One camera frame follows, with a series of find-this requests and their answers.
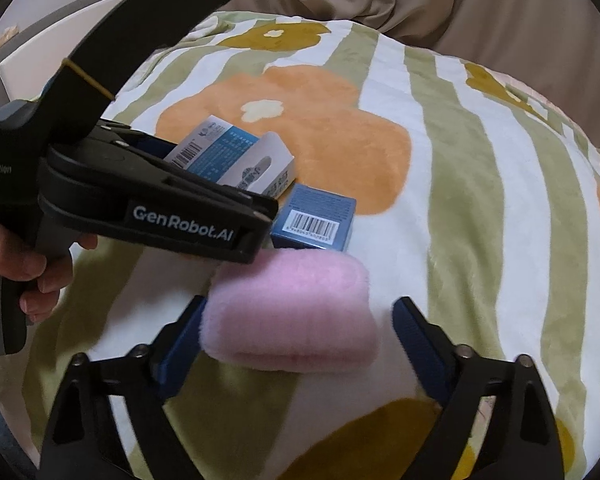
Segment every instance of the rubber band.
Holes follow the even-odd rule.
[[[93,77],[87,74],[83,69],[77,66],[73,61],[68,58],[64,58],[62,60],[62,66],[67,66],[71,70],[73,70],[77,75],[79,75],[82,79],[84,79],[88,84],[93,86],[98,92],[100,92],[104,97],[106,97],[109,101],[114,101],[116,99],[115,95],[113,95],[109,90],[104,88],[100,83],[98,83]]]

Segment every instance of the green stripe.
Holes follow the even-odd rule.
[[[291,57],[297,50],[288,52],[271,52],[269,50],[245,50],[232,56],[226,62],[218,79],[214,84],[226,81],[236,75],[248,74],[251,76],[262,75],[269,63],[273,63],[284,57]]]
[[[375,30],[354,23],[323,67],[361,89],[379,39],[380,34]]]
[[[520,90],[519,88],[515,88],[515,86],[511,86],[509,83],[507,83],[506,85],[504,85],[505,88],[507,89],[507,91],[510,94],[515,95],[518,99],[520,99],[524,104],[529,104],[529,99],[530,96],[529,94],[527,94],[526,92],[523,92],[522,90]]]
[[[154,476],[149,471],[149,466],[144,461],[144,456],[142,456],[138,444],[131,450],[128,459],[131,471],[136,478],[140,480],[154,480]]]
[[[209,37],[205,37],[205,38],[199,38],[198,40],[195,40],[195,41],[183,41],[181,43],[178,43],[175,46],[172,46],[171,48],[163,50],[149,64],[146,71],[144,72],[144,75],[140,78],[138,85],[141,85],[143,82],[145,82],[145,80],[151,75],[151,73],[158,66],[158,64],[172,52],[176,52],[177,50],[182,50],[184,48],[192,48],[194,46],[205,46],[206,44],[210,43],[213,40],[213,38],[214,38],[213,36],[209,36]]]
[[[253,27],[259,27],[266,23],[269,22],[255,22]],[[189,77],[189,74],[191,74],[191,71],[205,56],[221,50],[227,50],[227,47],[220,45],[204,45],[192,48],[188,52],[181,54],[169,63],[156,80],[149,85],[149,88],[147,88],[141,97],[129,104],[125,110],[116,115],[114,120],[125,124],[131,124],[151,106],[157,105],[162,101],[169,92],[182,85],[187,77]]]
[[[574,123],[571,123],[571,129],[573,130],[573,137],[576,139],[576,144],[580,152],[589,160],[589,139],[581,133],[580,129]]]
[[[75,279],[51,318],[36,330],[22,395],[38,449],[48,414],[71,357],[89,350],[102,336],[114,301],[142,254],[141,246],[101,238],[94,251],[75,263]]]
[[[246,22],[248,20],[274,22],[280,15],[267,14],[266,12],[251,12],[250,10],[229,10],[218,12],[218,16],[228,22]]]
[[[564,136],[564,123],[562,122],[562,116],[549,107],[544,107],[544,109],[547,111],[548,114],[546,121],[549,123],[549,126],[551,126],[556,132]]]
[[[429,319],[454,343],[502,359],[496,300],[502,276],[504,189],[478,116],[452,83],[436,74],[433,54],[406,49],[411,91],[432,143],[429,205]]]
[[[549,301],[541,358],[560,393],[556,416],[573,432],[576,457],[568,478],[579,480],[586,470],[582,447],[586,389],[580,379],[580,362],[587,302],[587,211],[560,139],[522,110],[513,114],[534,144],[551,209]]]
[[[202,353],[165,412],[206,480],[252,480],[271,454],[300,377]]]

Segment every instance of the beige fabric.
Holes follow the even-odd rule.
[[[507,73],[600,147],[600,15],[590,0],[234,0],[223,10],[356,20]]]
[[[462,0],[434,49],[525,82],[600,147],[600,14],[590,0]]]

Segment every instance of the screw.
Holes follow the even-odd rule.
[[[82,366],[83,364],[86,364],[86,362],[88,361],[88,357],[87,354],[76,354],[74,356],[74,358],[71,360],[71,366]]]
[[[149,353],[149,347],[147,345],[137,345],[131,351],[131,357],[146,357]]]
[[[474,349],[469,345],[458,345],[456,347],[456,355],[462,359],[469,359],[474,356]]]
[[[522,354],[521,356],[519,356],[518,362],[525,368],[533,368],[534,366],[534,360],[526,354]]]

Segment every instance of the barcode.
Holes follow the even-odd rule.
[[[198,156],[202,151],[202,148],[195,142],[190,142],[176,157],[173,159],[173,163],[181,168],[182,170],[190,164],[190,162]]]
[[[333,245],[338,227],[340,227],[339,222],[292,210],[282,230]]]

